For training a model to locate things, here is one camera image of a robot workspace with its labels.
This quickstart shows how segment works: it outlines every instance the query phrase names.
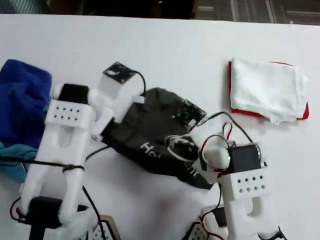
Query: white cloth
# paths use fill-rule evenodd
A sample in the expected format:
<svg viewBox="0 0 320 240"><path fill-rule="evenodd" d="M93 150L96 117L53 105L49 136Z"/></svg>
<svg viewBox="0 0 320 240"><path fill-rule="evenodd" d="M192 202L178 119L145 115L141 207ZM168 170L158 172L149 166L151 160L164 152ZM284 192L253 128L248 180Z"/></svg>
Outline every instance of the white cloth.
<svg viewBox="0 0 320 240"><path fill-rule="evenodd" d="M308 79L301 67L232 58L232 109L259 113L272 123L301 118L307 104Z"/></svg>

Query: white tabletop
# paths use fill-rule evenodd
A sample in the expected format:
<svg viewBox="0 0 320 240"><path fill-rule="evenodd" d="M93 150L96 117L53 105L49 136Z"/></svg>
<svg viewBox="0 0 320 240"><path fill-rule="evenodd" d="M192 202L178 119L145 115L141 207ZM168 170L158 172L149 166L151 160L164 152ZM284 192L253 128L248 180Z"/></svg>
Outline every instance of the white tabletop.
<svg viewBox="0 0 320 240"><path fill-rule="evenodd" d="M277 126L254 117L235 117L263 145L283 232L289 240L316 240L320 236L319 40L318 26L0 15L0 66L17 59L49 71L53 84L96 87L101 72L120 61L140 71L148 89L175 92L209 114L228 109L227 63L232 57L305 68L310 78L308 120ZM212 121L206 131L215 133L220 126ZM244 139L237 131L233 138ZM92 143L88 153L101 146ZM216 188L201 190L175 177L150 174L112 149L87 163L85 177L100 213L113 216L123 240L179 240L200 209L218 199ZM19 184L3 175L0 179L0 234L1 239L10 239L3 236L11 231L9 206L19 195ZM61 178L51 177L44 194L56 196L60 191L56 181Z"/></svg>

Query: circuit board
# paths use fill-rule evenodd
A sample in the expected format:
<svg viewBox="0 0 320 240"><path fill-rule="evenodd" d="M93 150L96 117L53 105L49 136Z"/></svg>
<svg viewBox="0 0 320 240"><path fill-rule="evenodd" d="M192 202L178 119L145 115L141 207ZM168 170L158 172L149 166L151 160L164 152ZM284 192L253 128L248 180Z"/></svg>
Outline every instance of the circuit board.
<svg viewBox="0 0 320 240"><path fill-rule="evenodd" d="M188 130L191 130L206 115L207 113L205 111L185 99L182 102L182 107L177 111L175 115L172 116L172 118L179 121Z"/></svg>
<svg viewBox="0 0 320 240"><path fill-rule="evenodd" d="M125 84L133 75L135 75L135 73L130 68L118 61L104 70L103 74L107 75L109 78L114 79L120 84Z"/></svg>

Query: blue cloth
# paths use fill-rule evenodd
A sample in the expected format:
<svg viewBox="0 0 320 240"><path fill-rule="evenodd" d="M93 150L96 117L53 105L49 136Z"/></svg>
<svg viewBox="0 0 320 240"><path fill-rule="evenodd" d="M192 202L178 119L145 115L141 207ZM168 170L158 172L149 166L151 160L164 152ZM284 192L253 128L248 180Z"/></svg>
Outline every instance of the blue cloth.
<svg viewBox="0 0 320 240"><path fill-rule="evenodd" d="M33 147L23 144L15 144L10 147L5 147L5 145L0 142L0 156L10 156L33 160L36 158L36 155L37 149ZM8 176L18 180L21 183L25 181L27 176L25 170L19 162L1 161L0 172L5 172Z"/></svg>
<svg viewBox="0 0 320 240"><path fill-rule="evenodd" d="M52 76L9 59L0 71L0 142L38 148L44 129Z"/></svg>

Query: black drawstring bag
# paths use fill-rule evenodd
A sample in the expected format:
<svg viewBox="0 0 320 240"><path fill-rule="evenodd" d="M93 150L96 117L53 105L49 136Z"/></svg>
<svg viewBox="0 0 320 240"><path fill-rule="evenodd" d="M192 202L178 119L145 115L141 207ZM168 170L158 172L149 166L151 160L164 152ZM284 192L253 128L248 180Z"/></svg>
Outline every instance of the black drawstring bag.
<svg viewBox="0 0 320 240"><path fill-rule="evenodd" d="M212 184L196 173L192 162L177 159L165 145L165 137L190 131L176 117L184 99L161 88L148 90L144 97L145 103L133 103L121 123L108 124L101 134L102 142L150 173L176 176L194 187L210 189ZM198 148L184 154L188 159L197 159Z"/></svg>

